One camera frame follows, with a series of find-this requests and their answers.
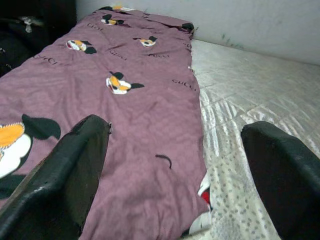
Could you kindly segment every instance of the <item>white quilted mattress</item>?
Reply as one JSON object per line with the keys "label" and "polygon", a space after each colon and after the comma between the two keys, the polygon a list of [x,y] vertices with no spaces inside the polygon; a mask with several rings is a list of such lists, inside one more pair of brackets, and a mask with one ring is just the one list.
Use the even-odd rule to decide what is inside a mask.
{"label": "white quilted mattress", "polygon": [[320,157],[320,66],[192,42],[200,85],[212,227],[188,240],[279,240],[255,188],[240,137],[267,121]]}

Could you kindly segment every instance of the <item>wall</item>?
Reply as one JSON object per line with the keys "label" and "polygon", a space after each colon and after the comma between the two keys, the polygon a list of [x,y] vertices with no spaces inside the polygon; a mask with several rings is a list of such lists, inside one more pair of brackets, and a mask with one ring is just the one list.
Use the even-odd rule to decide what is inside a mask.
{"label": "wall", "polygon": [[320,65],[320,0],[77,0],[78,19],[115,4],[193,22],[198,40]]}

